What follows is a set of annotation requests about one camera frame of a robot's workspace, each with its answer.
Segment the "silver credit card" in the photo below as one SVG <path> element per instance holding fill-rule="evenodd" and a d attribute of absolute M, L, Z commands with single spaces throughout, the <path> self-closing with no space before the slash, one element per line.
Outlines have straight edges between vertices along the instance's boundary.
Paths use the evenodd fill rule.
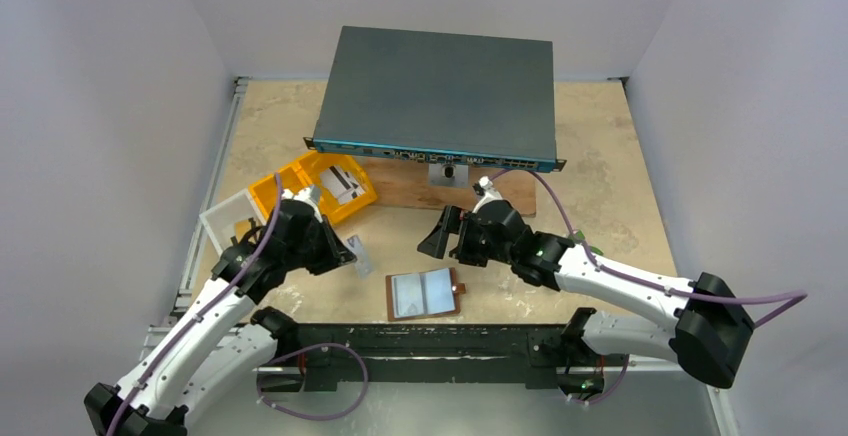
<path fill-rule="evenodd" d="M 361 279 L 366 278 L 373 272 L 371 259 L 365 249 L 365 246 L 358 235 L 352 235 L 346 239 L 346 246 L 355 255 L 354 262 L 355 270 Z"/>

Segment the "brown leather card holder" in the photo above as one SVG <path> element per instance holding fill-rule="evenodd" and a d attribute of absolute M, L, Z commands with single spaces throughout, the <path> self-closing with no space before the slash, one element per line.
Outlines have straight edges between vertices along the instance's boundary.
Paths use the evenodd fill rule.
<path fill-rule="evenodd" d="M 467 291 L 455 268 L 389 275 L 385 288 L 390 322 L 458 315 Z"/>

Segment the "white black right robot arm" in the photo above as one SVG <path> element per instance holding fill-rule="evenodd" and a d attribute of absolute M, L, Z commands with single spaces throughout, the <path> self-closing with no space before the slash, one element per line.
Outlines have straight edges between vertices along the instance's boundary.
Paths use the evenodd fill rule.
<path fill-rule="evenodd" d="M 596 354 L 637 354 L 678 364 L 707 385 L 735 382 L 754 333 L 751 316 L 720 277 L 662 276 L 594 256 L 565 236 L 533 230 L 505 200 L 476 211 L 444 208 L 418 251 L 484 267 L 497 261 L 523 282 L 605 301 L 634 314 L 628 323 L 596 313 L 583 344 Z"/>

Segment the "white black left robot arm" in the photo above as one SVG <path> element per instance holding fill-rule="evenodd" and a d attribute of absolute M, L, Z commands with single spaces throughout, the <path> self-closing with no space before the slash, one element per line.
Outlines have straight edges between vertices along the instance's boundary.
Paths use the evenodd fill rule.
<path fill-rule="evenodd" d="M 267 225 L 222 254 L 194 304 L 116 384 L 96 384 L 84 406 L 98 435 L 186 435 L 247 372 L 296 349 L 297 325 L 258 304 L 288 273 L 320 275 L 355 261 L 318 208 L 315 186 L 279 196 Z"/>

